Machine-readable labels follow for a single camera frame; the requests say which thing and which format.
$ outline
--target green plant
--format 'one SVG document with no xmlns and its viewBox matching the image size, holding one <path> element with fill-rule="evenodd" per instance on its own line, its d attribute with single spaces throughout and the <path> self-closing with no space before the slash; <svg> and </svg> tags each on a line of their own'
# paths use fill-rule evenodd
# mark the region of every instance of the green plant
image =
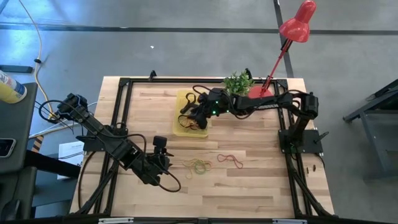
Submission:
<svg viewBox="0 0 398 224">
<path fill-rule="evenodd" d="M 253 86 L 253 79 L 249 79 L 246 71 L 243 71 L 239 76 L 236 72 L 232 73 L 231 77 L 224 79 L 225 89 L 229 94 L 236 94 L 245 96 Z"/>
</svg>

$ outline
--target concrete floor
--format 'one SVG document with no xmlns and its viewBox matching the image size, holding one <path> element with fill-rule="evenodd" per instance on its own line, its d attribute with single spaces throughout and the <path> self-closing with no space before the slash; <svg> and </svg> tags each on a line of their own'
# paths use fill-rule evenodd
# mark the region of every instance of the concrete floor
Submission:
<svg viewBox="0 0 398 224">
<path fill-rule="evenodd" d="M 24 0 L 40 24 L 118 27 L 215 27 L 277 29 L 272 0 Z M 294 16 L 301 1 L 280 0 L 284 19 Z M 395 0 L 317 0 L 312 29 L 397 30 Z M 0 23 L 30 23 L 17 0 L 0 13 Z M 153 32 L 42 31 L 40 81 L 48 96 L 69 92 L 97 100 L 106 75 L 228 76 L 248 67 L 265 77 L 279 54 L 278 34 L 209 34 Z M 290 48 L 294 77 L 305 79 L 320 100 L 315 124 L 330 134 L 323 140 L 326 175 L 335 213 L 345 218 L 398 222 L 398 181 L 367 183 L 379 170 L 359 121 L 345 124 L 344 115 L 397 78 L 396 35 L 312 35 Z M 33 30 L 0 30 L 0 64 L 31 65 L 39 49 Z M 33 82 L 31 74 L 10 74 Z M 277 77 L 286 77 L 279 65 Z M 38 93 L 37 100 L 43 101 Z M 31 133 L 50 126 L 34 115 Z M 45 137 L 43 154 L 57 153 L 60 143 L 75 141 L 70 130 Z M 40 216 L 57 215 L 54 206 Z"/>
</svg>

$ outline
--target red lamp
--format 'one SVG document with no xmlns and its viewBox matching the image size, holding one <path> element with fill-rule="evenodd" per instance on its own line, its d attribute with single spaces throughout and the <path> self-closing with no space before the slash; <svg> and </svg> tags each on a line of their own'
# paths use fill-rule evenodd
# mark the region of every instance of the red lamp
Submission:
<svg viewBox="0 0 398 224">
<path fill-rule="evenodd" d="M 279 28 L 280 34 L 286 37 L 286 40 L 281 48 L 282 52 L 280 53 L 274 68 L 271 71 L 271 74 L 267 77 L 266 82 L 262 86 L 255 86 L 250 89 L 248 93 L 248 97 L 250 98 L 259 98 L 265 96 L 272 96 L 272 93 L 268 90 L 269 85 L 271 84 L 272 76 L 282 59 L 283 55 L 288 51 L 289 47 L 292 45 L 293 41 L 304 43 L 308 40 L 308 36 L 310 35 L 310 27 L 308 23 L 317 8 L 317 4 L 312 0 L 306 0 L 301 4 L 298 9 L 296 16 L 294 18 L 289 19 L 284 22 Z"/>
</svg>

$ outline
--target table leg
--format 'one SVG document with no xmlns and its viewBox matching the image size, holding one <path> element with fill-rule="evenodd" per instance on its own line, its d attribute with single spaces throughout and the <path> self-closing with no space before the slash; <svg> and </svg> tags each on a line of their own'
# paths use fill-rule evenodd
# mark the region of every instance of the table leg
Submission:
<svg viewBox="0 0 398 224">
<path fill-rule="evenodd" d="M 25 166 L 33 166 L 38 170 L 71 178 L 78 178 L 80 172 L 80 166 L 63 162 L 29 150 L 26 150 Z"/>
</svg>

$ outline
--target wooden table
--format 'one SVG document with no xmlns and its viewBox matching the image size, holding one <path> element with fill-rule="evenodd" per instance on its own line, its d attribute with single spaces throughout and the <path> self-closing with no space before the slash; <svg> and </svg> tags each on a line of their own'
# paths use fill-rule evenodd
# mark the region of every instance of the wooden table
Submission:
<svg viewBox="0 0 398 224">
<path fill-rule="evenodd" d="M 104 77 L 95 117 L 109 124 L 120 77 Z M 287 79 L 290 89 L 305 91 L 301 78 Z M 167 137 L 171 157 L 170 168 L 181 181 L 178 193 L 168 193 L 160 187 L 144 185 L 131 170 L 119 169 L 112 216 L 130 217 L 228 217 L 228 218 L 292 218 L 292 199 L 287 178 L 286 161 L 279 149 L 280 129 L 277 110 L 255 112 L 245 120 L 231 114 L 211 118 L 209 135 L 205 139 L 175 136 L 172 132 L 174 106 L 178 90 L 190 90 L 189 83 L 135 83 L 132 89 L 127 127 L 129 133 L 141 133 L 148 139 L 148 151 L 156 135 Z M 124 95 L 119 114 L 124 108 Z M 133 138 L 140 147 L 142 139 Z M 237 169 L 233 162 L 218 162 L 218 154 L 233 154 L 244 164 Z M 82 180 L 82 202 L 88 200 L 100 179 L 104 153 L 96 153 L 87 165 Z M 199 158 L 209 160 L 213 168 L 192 179 L 182 161 Z M 327 211 L 333 213 L 325 171 L 319 158 L 303 154 L 307 185 Z M 165 187 L 177 183 L 168 175 L 161 177 Z M 108 197 L 105 189 L 102 209 Z M 300 208 L 303 197 L 298 190 Z M 77 189 L 71 212 L 78 210 Z"/>
</svg>

